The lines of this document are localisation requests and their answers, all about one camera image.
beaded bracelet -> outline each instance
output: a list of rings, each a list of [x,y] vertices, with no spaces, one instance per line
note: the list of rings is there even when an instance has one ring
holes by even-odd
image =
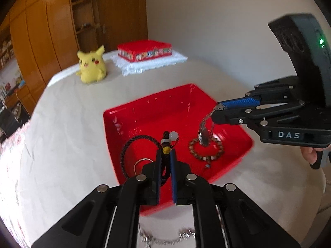
[[[211,137],[210,138],[211,141],[215,142],[218,146],[218,152],[215,156],[200,156],[193,148],[194,144],[196,144],[197,142],[199,142],[198,139],[193,139],[192,141],[190,141],[188,149],[190,150],[190,153],[197,159],[199,160],[203,160],[206,161],[206,168],[210,168],[210,163],[212,160],[217,160],[223,153],[224,153],[224,149],[223,149],[223,145],[222,142],[217,140],[217,138],[215,137]]]

yellow pikachu plush toy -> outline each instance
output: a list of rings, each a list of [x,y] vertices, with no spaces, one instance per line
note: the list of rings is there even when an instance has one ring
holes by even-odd
[[[102,58],[104,52],[104,46],[101,46],[97,51],[91,51],[90,53],[78,51],[79,71],[76,74],[80,75],[80,79],[83,83],[89,84],[105,78],[106,66],[105,61]]]

white tablecloth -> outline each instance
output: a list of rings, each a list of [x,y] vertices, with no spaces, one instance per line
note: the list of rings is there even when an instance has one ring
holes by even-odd
[[[99,83],[85,85],[75,74],[48,87],[35,108],[20,169],[19,198],[32,243],[97,185],[118,185],[104,136],[106,109],[187,83],[215,100],[242,97],[249,90],[219,69],[196,60],[123,77],[112,62]],[[306,236],[324,190],[321,170],[312,170],[298,147],[255,141],[241,164],[215,184],[238,185],[297,241]],[[193,227],[190,206],[173,206],[141,217],[155,237],[176,238]],[[194,240],[176,247],[192,247]]]

silver bangle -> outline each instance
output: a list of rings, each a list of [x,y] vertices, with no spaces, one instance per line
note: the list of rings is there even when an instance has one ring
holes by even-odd
[[[140,160],[138,160],[138,161],[134,164],[134,166],[133,166],[133,171],[134,171],[134,174],[135,174],[135,175],[137,175],[137,173],[136,173],[136,166],[138,165],[139,162],[142,162],[143,160],[148,160],[148,161],[150,161],[150,162],[154,162],[153,160],[151,160],[151,159],[149,159],[149,158],[141,158]]]

red tray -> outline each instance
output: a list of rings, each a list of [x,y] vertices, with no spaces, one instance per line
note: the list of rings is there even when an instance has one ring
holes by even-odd
[[[106,110],[103,114],[106,141],[117,180],[123,184],[126,179],[120,167],[120,152],[124,144],[133,136],[146,134],[161,140],[164,131],[176,131],[179,142],[176,154],[179,161],[190,165],[191,171],[209,182],[220,178],[236,166],[241,158],[253,146],[250,136],[240,126],[215,126],[213,134],[222,140],[224,154],[206,169],[204,161],[197,160],[188,149],[189,142],[197,138],[201,120],[213,109],[216,102],[194,84],[162,91],[130,103]],[[202,155],[215,152],[212,147],[195,145]],[[125,169],[129,176],[134,176],[133,166],[141,158],[155,160],[154,143],[141,139],[130,145],[125,154]],[[137,174],[144,162],[137,166]],[[141,214],[150,214],[173,204],[171,178],[161,187],[158,206],[142,206]]]
[[[118,55],[130,62],[156,59],[172,54],[171,44],[153,40],[119,44],[117,49]]]

